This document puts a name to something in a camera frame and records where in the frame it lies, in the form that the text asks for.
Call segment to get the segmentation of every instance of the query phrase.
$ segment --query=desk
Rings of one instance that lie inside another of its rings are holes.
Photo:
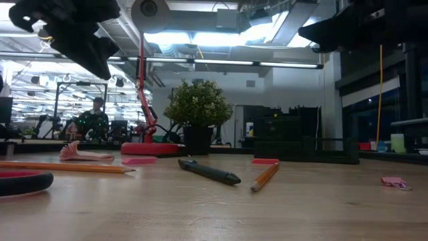
[[[115,152],[113,165],[120,164]],[[14,160],[58,162],[57,153]],[[2,240],[403,241],[428,236],[428,167],[362,160],[360,165],[281,163],[258,193],[266,165],[251,155],[195,157],[236,173],[223,185],[159,159],[127,175],[54,171],[43,193],[0,199]],[[400,176],[413,191],[380,185]]]

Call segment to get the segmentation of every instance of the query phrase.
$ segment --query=man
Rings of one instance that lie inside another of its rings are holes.
[[[108,116],[101,111],[101,107],[104,106],[104,100],[96,97],[93,102],[92,110],[87,110],[79,116],[78,130],[83,138],[103,139],[108,130]]]

